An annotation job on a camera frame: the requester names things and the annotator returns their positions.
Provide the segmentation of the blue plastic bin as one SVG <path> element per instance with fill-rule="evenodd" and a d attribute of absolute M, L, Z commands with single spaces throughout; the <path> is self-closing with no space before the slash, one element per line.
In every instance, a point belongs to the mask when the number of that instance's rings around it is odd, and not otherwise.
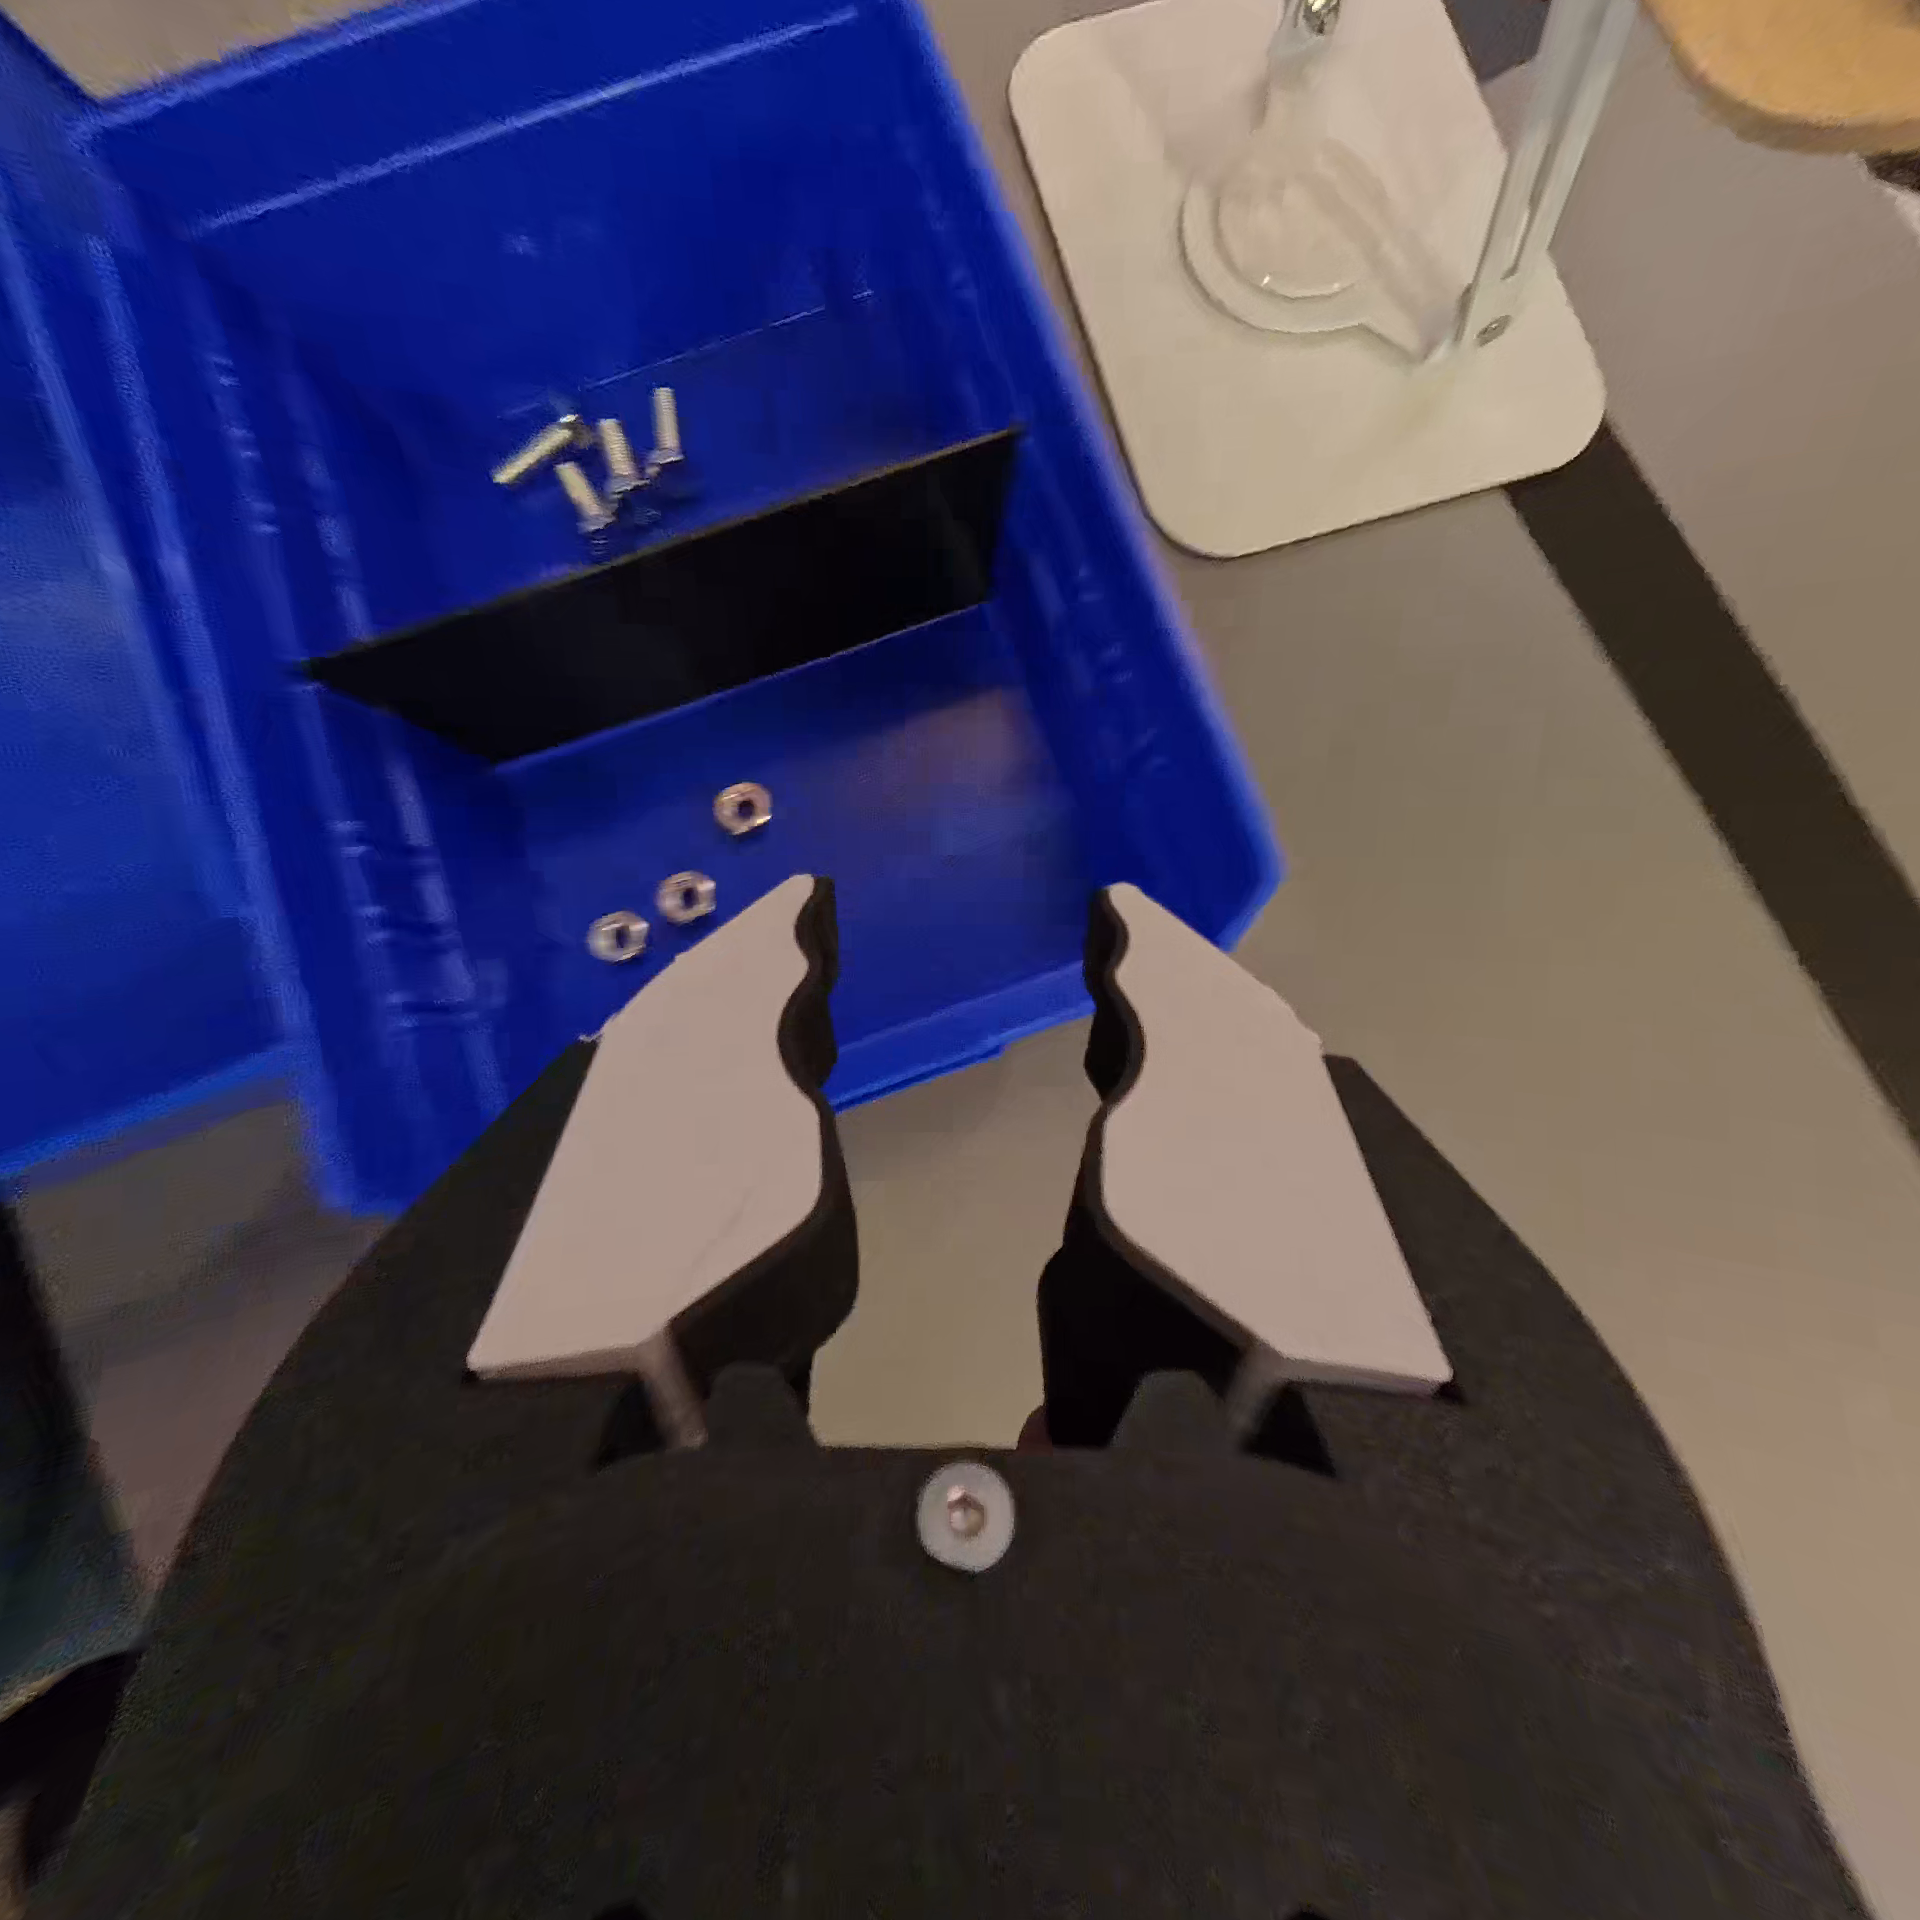
<path fill-rule="evenodd" d="M 839 1107 L 1079 1017 L 1100 885 L 1223 944 L 1274 892 L 918 7 L 405 5 L 77 147 L 128 541 L 336 1205 L 405 1209 L 785 876 L 838 890 Z M 493 486 L 577 412 L 605 493 L 654 386 L 685 496 L 588 541 L 554 465 Z M 684 869 L 718 909 L 670 927 Z"/>

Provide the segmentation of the white metal stand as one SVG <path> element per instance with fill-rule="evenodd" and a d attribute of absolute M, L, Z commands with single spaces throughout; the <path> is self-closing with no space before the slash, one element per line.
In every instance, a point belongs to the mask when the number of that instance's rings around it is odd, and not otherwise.
<path fill-rule="evenodd" d="M 1511 140 L 1438 2 L 1136 5 L 1023 51 L 1025 161 L 1174 544 L 1247 558 L 1590 444 L 1549 245 L 1635 18 L 1549 5 Z"/>

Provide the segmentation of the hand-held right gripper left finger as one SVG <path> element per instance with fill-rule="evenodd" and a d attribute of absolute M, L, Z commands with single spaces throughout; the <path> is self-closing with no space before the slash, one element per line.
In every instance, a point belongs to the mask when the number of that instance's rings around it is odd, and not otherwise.
<path fill-rule="evenodd" d="M 702 1446 L 728 1368 L 810 1372 L 860 1273 L 836 981 L 833 883 L 799 874 L 601 1026 L 472 1375 L 636 1379 L 661 1440 Z"/>

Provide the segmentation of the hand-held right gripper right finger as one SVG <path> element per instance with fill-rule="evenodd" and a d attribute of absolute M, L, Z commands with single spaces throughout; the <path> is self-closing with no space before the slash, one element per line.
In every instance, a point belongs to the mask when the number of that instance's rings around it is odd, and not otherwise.
<path fill-rule="evenodd" d="M 1456 1367 L 1319 1035 L 1135 883 L 1084 945 L 1096 1109 L 1038 1290 L 1052 1449 L 1107 1446 L 1193 1375 L 1256 1446 L 1304 1388 L 1448 1398 Z"/>

